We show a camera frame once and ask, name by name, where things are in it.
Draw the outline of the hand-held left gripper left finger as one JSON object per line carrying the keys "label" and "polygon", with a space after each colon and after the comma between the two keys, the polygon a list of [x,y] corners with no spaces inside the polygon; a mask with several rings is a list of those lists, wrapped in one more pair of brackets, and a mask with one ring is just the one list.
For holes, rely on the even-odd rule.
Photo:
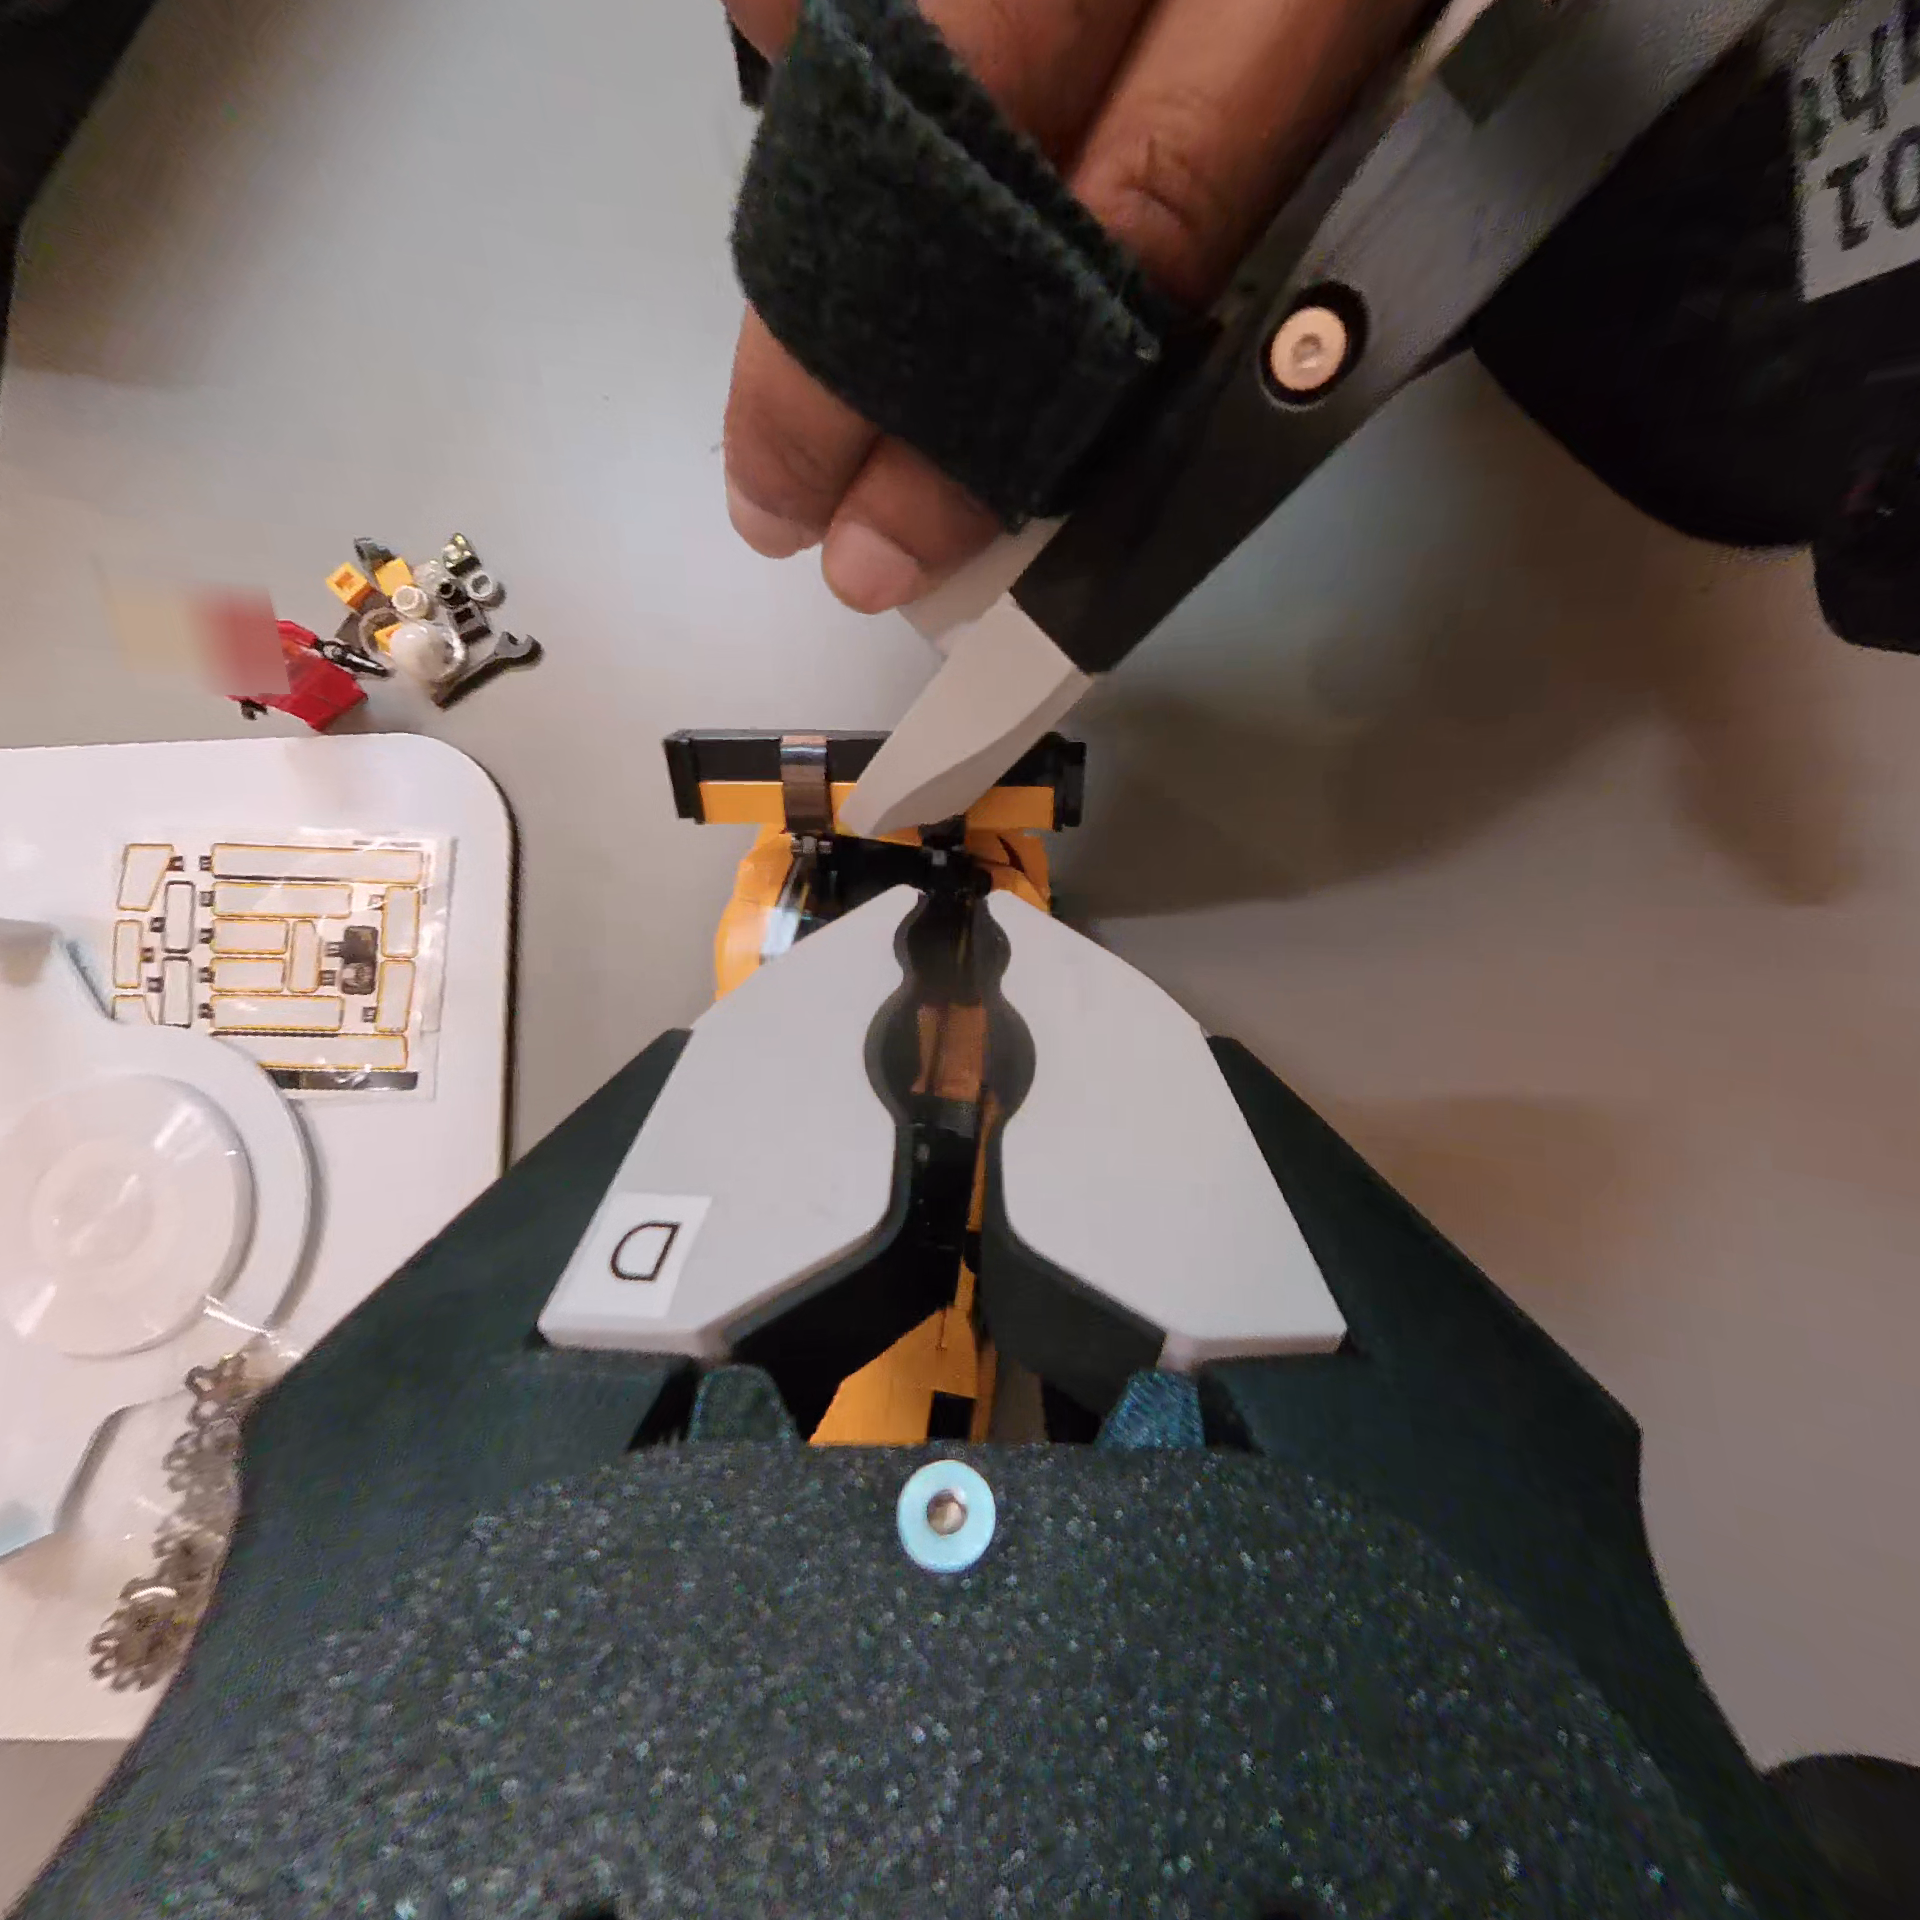
{"label": "hand-held left gripper left finger", "polygon": [[898,884],[695,1023],[538,1313],[549,1347],[719,1360],[880,1245],[898,1121],[867,1041],[918,909]]}

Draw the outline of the white book stand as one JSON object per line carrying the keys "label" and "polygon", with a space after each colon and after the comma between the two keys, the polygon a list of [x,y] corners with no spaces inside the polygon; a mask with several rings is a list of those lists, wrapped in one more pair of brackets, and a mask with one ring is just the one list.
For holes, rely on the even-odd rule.
{"label": "white book stand", "polygon": [[[82,1507],[107,1442],[221,1347],[304,1353],[501,1172],[511,823],[422,736],[3,751],[6,1743],[128,1743],[88,1680]],[[451,844],[432,1097],[291,1097],[242,1052],[96,993],[126,839],[298,829]]]}

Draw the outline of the plastic bag of lego parts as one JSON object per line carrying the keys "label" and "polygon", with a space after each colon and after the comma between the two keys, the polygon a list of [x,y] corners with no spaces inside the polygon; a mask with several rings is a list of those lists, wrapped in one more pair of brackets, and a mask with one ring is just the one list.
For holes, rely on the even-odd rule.
{"label": "plastic bag of lego parts", "polygon": [[221,1347],[107,1442],[82,1507],[87,1679],[109,1696],[166,1687],[208,1613],[239,1503],[242,1429],[302,1359],[287,1328],[218,1316]]}

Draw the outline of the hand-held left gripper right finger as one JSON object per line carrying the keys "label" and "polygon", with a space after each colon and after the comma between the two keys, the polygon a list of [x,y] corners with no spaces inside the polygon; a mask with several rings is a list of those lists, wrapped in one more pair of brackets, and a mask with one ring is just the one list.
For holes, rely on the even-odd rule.
{"label": "hand-held left gripper right finger", "polygon": [[1345,1316],[1206,1032],[1007,895],[979,1303],[1035,1373],[1335,1353]]}

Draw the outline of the lego sticker sheet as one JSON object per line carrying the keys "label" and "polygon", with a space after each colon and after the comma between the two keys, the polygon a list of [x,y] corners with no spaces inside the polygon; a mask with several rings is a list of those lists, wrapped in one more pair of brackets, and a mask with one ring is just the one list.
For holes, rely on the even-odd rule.
{"label": "lego sticker sheet", "polygon": [[298,829],[126,839],[96,993],[242,1052],[287,1097],[432,1097],[451,844]]}

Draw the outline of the yellow lego car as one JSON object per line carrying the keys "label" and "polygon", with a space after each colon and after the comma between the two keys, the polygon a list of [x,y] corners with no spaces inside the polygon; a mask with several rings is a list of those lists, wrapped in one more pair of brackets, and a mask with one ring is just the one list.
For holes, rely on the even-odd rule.
{"label": "yellow lego car", "polygon": [[[927,917],[909,944],[914,1011],[880,1048],[902,1103],[902,1220],[849,1273],[734,1349],[775,1380],[815,1445],[978,1442],[992,1429],[995,1353],[975,1306],[992,1097],[987,1016],[969,985],[970,909],[1002,892],[1049,912],[1051,880],[1040,832],[967,832],[967,850],[975,892],[922,892]],[[718,923],[715,994],[855,906],[898,884],[921,889],[918,877],[918,844],[832,839],[802,868],[785,832],[761,828]]]}

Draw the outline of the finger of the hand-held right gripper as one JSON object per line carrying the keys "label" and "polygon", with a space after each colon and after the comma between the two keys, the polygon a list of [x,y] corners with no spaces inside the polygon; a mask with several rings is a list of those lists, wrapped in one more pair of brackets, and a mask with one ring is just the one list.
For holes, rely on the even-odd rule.
{"label": "finger of the hand-held right gripper", "polygon": [[842,832],[882,836],[965,816],[1088,693],[1090,675],[1013,597],[1061,527],[1040,519],[995,537],[902,609],[941,664],[837,803]]}

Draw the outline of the person's right hand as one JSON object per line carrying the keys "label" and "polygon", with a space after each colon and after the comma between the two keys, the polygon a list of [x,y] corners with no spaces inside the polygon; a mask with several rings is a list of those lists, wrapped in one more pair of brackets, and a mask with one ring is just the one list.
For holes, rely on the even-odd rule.
{"label": "person's right hand", "polygon": [[[1183,309],[1258,228],[1405,42],[1421,5],[934,3],[953,58],[1090,218]],[[998,517],[824,386],[745,303],[721,428],[727,515],[761,557],[821,556],[832,597],[902,609],[982,553]]]}

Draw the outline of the yellow black lego spoiler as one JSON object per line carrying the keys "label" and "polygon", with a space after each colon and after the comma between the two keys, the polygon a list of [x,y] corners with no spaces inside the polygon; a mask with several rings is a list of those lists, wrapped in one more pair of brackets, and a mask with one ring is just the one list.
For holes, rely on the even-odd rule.
{"label": "yellow black lego spoiler", "polygon": [[[841,809],[885,743],[882,732],[818,735],[832,808]],[[680,729],[663,738],[675,813],[696,826],[784,826],[781,746],[767,729]],[[1083,819],[1088,746],[1046,735],[967,809],[969,832],[1061,832]]]}

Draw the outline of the red lego minifigure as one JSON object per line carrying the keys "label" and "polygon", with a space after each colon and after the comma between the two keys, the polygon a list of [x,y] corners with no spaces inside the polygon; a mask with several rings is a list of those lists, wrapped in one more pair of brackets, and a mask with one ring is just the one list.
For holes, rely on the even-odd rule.
{"label": "red lego minifigure", "polygon": [[243,719],[282,714],[323,735],[367,699],[361,675],[351,671],[349,649],[336,641],[321,641],[291,620],[278,620],[275,632],[285,689],[264,697],[230,693],[229,701],[238,704]]}

